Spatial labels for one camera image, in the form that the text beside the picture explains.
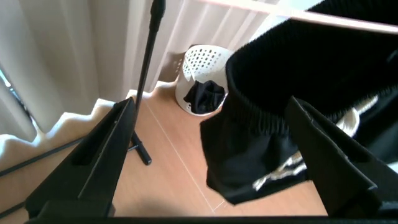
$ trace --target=perforated basket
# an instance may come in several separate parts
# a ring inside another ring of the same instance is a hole
[[[186,102],[184,97],[195,84],[195,81],[205,83],[212,80],[228,92],[224,67],[231,55],[232,51],[214,45],[196,45],[187,50],[175,89],[175,97],[183,110],[196,116],[211,114],[193,113],[191,104]]]

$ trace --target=grout line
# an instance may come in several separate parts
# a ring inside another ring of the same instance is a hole
[[[224,202],[225,202],[225,201],[223,200],[219,205],[217,205],[217,207],[215,207],[215,208],[213,209],[213,212],[216,213],[216,209],[217,209],[218,207],[220,207],[222,204],[224,204]]]
[[[199,192],[201,193],[201,195],[203,196],[203,198],[205,199],[207,205],[210,207],[210,210],[213,212],[213,214],[215,214],[213,208],[211,207],[209,201],[207,201],[207,198],[205,197],[205,194],[201,191],[198,183],[196,182],[195,178],[193,178],[191,172],[189,171],[188,167],[185,165],[184,161],[182,160],[180,154],[178,153],[178,151],[175,149],[174,144],[171,142],[169,136],[167,135],[167,133],[165,132],[164,128],[162,127],[162,125],[160,124],[159,120],[157,119],[157,117],[155,116],[154,112],[152,111],[152,109],[150,108],[150,106],[147,104],[146,101],[142,101],[145,102],[145,104],[147,105],[147,107],[149,108],[150,113],[152,114],[152,116],[155,118],[156,122],[158,123],[158,125],[160,126],[161,130],[163,131],[163,133],[166,135],[167,140],[169,140],[170,144],[172,145],[175,153],[178,155],[178,158],[181,160],[181,163],[183,164],[183,166],[185,167],[185,169],[187,170],[189,176],[191,177],[191,179],[193,180],[193,182],[195,183],[196,187],[198,188]]]

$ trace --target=floor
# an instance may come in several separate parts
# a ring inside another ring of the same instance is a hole
[[[160,86],[143,100],[136,131],[152,157],[152,164],[145,166],[137,152],[127,154],[114,195],[116,216],[326,214],[311,182],[238,206],[230,205],[207,188],[206,162],[199,135],[199,123],[206,118],[180,109],[174,89],[173,85]],[[55,167],[72,148],[46,159]],[[41,179],[49,172],[51,169],[47,169]],[[18,210],[0,223],[22,223],[26,219],[26,211]]]

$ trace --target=black pole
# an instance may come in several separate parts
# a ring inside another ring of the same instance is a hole
[[[150,9],[150,23],[149,23],[149,34],[147,45],[145,48],[144,61],[142,62],[141,75],[139,77],[137,99],[136,99],[136,110],[133,117],[132,128],[136,128],[137,117],[139,112],[139,107],[142,100],[142,94],[144,92],[145,81],[147,79],[148,68],[150,65],[150,58],[152,57],[152,52],[154,51],[154,45],[156,40],[157,31],[159,30],[160,22],[165,11],[165,0],[153,0],[152,7]]]

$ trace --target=laundry basket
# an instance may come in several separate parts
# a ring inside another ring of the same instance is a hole
[[[185,101],[184,98],[194,86],[195,81],[205,83],[211,80],[223,87],[227,93],[224,67],[231,55],[232,51],[214,45],[196,45],[187,50],[175,89],[177,103],[183,110],[196,116],[206,116],[212,113],[194,113],[191,103]]]

